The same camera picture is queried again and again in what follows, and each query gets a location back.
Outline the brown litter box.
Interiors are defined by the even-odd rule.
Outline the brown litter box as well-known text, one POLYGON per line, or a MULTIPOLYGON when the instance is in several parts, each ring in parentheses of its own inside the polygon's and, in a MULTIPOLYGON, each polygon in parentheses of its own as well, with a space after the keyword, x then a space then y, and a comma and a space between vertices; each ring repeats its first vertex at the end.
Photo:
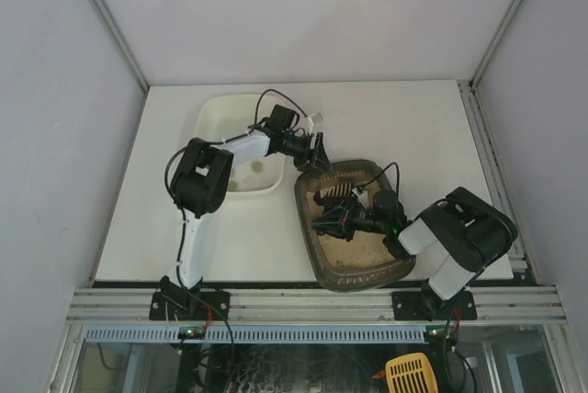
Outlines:
POLYGON ((396 283, 415 267, 413 257, 396 257, 386 247, 384 233, 357 231, 351 241, 318 235, 312 221, 325 211, 313 201, 316 191, 343 182, 354 188, 364 184, 367 192, 363 205, 371 214, 373 197, 381 190, 392 190, 387 176, 378 176, 381 168, 369 160, 349 160, 333 164, 330 172, 301 174, 294 185, 294 196, 306 249, 317 284, 333 292, 355 292, 396 283))

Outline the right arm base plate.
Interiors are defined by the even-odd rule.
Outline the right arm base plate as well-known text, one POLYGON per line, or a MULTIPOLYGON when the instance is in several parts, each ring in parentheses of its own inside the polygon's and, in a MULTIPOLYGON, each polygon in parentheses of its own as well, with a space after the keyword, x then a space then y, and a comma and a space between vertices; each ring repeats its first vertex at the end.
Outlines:
POLYGON ((417 291, 394 291, 391 304, 395 320, 446 320, 450 313, 458 312, 462 320, 476 320, 478 313, 473 294, 462 291, 450 300, 417 291))

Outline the black litter scoop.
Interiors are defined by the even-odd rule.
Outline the black litter scoop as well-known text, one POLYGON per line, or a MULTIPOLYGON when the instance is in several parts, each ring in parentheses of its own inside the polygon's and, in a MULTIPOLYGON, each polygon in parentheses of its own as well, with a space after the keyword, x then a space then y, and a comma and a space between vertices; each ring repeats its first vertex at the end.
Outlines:
POLYGON ((334 208, 342 204, 352 194, 353 189, 353 182, 331 185, 316 191, 313 195, 313 201, 324 209, 334 208))

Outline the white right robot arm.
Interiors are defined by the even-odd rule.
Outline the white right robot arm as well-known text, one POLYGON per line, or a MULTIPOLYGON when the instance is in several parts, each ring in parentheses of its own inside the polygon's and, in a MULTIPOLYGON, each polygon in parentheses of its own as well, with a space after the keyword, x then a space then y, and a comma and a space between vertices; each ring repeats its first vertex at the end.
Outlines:
POLYGON ((398 186, 368 196, 367 188, 385 172, 381 169, 364 183, 347 182, 315 192, 313 200, 322 214, 312 221, 312 228, 319 235, 345 241, 352 241, 358 231, 379 234, 388 252, 402 259, 443 247, 447 257, 421 289, 424 312, 433 316, 506 255, 518 230, 505 214, 463 186, 410 220, 398 186))

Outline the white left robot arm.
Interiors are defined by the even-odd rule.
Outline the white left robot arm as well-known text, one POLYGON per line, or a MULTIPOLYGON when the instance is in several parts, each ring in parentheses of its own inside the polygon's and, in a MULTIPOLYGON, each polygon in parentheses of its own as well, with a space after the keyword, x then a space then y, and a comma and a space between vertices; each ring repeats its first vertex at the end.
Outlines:
POLYGON ((332 169, 323 133, 313 130, 315 116, 291 102, 290 107, 274 105, 269 116, 261 118, 261 102, 268 94, 291 101, 276 89, 266 89, 243 133, 217 141, 195 137, 165 166, 164 187, 181 219, 179 243, 170 270, 160 280, 160 293, 178 309, 198 303, 209 221, 225 200, 233 167, 278 153, 290 157, 301 173, 332 169))

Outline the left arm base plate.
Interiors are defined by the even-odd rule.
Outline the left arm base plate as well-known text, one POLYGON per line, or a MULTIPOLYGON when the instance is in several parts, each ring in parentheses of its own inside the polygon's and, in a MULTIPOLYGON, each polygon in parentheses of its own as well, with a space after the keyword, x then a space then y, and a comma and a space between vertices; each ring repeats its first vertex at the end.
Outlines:
POLYGON ((177 304, 162 292, 155 292, 151 300, 149 320, 207 320, 222 321, 228 318, 231 294, 226 291, 204 291, 194 295, 184 294, 177 304))

